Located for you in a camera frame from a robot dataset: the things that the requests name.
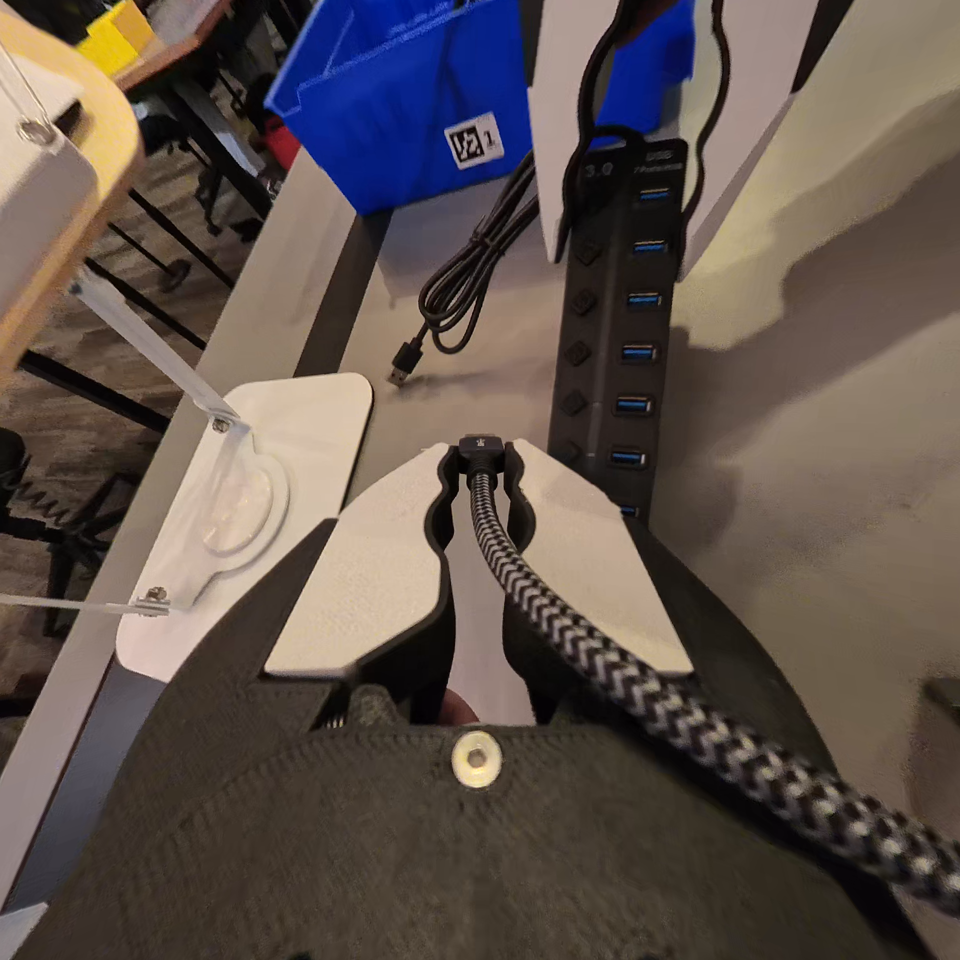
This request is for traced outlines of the printed instruction sheet pad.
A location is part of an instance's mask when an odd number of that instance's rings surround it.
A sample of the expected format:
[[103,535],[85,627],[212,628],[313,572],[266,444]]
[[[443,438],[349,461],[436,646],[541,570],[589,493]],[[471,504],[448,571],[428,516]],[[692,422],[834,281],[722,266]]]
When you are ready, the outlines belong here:
[[74,80],[1,54],[1,311],[9,311],[48,249],[95,187],[71,140],[83,117]]

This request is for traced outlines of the white book stand wooden board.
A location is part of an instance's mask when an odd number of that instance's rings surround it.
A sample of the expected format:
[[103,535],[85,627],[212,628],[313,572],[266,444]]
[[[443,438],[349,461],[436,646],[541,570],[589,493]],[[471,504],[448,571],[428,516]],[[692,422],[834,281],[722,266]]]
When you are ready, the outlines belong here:
[[196,451],[124,603],[70,601],[77,613],[119,618],[126,669],[168,682],[241,598],[321,522],[341,510],[374,392],[356,373],[247,383],[222,396],[81,264],[142,159],[126,98],[83,56],[18,16],[2,13],[2,47],[82,88],[70,138],[95,187],[8,311],[2,382],[24,359],[66,290],[178,386],[207,420]]

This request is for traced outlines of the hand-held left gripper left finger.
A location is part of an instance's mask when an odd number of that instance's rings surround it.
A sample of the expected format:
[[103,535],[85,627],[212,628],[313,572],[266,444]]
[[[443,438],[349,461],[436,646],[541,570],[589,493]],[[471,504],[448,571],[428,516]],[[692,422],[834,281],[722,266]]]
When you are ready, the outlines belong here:
[[458,454],[438,442],[343,510],[263,664],[265,702],[303,697],[304,724],[345,724],[354,692],[374,686],[412,724],[438,723],[455,652],[457,492]]

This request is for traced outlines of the black stanchion post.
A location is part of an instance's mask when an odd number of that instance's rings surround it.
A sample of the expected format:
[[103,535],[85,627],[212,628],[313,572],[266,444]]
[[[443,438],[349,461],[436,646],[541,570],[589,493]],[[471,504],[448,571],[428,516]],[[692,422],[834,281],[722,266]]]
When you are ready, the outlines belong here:
[[145,258],[150,264],[159,270],[157,280],[158,289],[162,293],[172,293],[189,277],[192,271],[192,265],[184,258],[174,258],[170,261],[164,261],[156,256],[150,249],[143,246],[137,239],[126,233],[120,226],[114,222],[107,223],[107,229],[122,240],[126,246],[136,251],[139,256]]

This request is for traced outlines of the blue plastic bin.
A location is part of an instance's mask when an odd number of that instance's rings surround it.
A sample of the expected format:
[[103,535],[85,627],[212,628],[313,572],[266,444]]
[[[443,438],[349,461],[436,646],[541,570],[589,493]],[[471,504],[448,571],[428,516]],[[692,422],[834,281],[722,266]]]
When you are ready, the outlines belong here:
[[317,2],[266,98],[361,215],[511,174],[533,149],[542,2]]

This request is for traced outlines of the black seven-port usb hub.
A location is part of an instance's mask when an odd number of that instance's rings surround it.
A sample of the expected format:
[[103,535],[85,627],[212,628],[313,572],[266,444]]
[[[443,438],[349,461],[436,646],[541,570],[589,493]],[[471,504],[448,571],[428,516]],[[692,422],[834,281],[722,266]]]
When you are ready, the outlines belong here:
[[647,527],[689,147],[598,132],[574,182],[547,452]]

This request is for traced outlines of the red fabric bin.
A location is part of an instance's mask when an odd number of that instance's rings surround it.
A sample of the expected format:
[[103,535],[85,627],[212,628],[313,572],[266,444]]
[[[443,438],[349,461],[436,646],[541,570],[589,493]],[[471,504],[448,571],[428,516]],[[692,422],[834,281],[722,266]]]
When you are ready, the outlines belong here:
[[282,119],[274,114],[267,116],[261,138],[278,166],[288,174],[301,150],[300,141]]

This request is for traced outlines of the yellow parts bin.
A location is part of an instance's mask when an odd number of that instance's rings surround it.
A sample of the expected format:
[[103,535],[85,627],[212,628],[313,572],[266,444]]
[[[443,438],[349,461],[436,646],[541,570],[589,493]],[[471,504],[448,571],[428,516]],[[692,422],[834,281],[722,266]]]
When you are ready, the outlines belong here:
[[157,39],[135,1],[121,1],[91,21],[75,49],[104,75],[114,77],[133,66]]

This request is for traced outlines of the black office chair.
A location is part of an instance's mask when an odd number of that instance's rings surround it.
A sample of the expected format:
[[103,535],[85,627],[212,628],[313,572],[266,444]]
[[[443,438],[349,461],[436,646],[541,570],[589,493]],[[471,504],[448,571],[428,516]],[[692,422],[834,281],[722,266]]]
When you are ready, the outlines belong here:
[[21,436],[1,429],[1,534],[25,543],[46,546],[49,554],[44,600],[43,635],[66,639],[75,616],[68,591],[79,571],[91,577],[102,567],[111,546],[106,538],[126,516],[126,508],[107,510],[112,495],[121,486],[136,490],[140,475],[118,472],[110,475],[89,500],[77,510],[62,507],[58,498],[27,479],[32,457]]

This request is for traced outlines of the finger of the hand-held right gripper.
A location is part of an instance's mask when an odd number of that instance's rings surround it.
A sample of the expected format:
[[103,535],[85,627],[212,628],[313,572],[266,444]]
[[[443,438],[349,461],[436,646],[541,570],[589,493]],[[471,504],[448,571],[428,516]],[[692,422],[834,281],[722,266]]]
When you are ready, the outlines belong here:
[[791,105],[795,76],[818,3],[721,2],[728,50],[726,98],[702,150],[723,77],[713,2],[694,5],[692,78],[681,87],[678,135],[689,147],[683,201],[689,215],[679,277],[684,280],[712,243]]
[[539,222],[552,263],[566,241],[563,185],[580,138],[583,76],[618,7],[618,1],[527,3],[527,100]]

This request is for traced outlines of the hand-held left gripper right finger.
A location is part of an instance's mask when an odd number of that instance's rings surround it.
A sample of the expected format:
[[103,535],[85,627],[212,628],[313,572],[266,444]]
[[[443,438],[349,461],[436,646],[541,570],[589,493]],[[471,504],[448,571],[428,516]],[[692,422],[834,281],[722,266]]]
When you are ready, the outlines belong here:
[[597,486],[519,438],[505,450],[508,535],[556,594],[669,680],[693,676],[690,655],[619,507]]

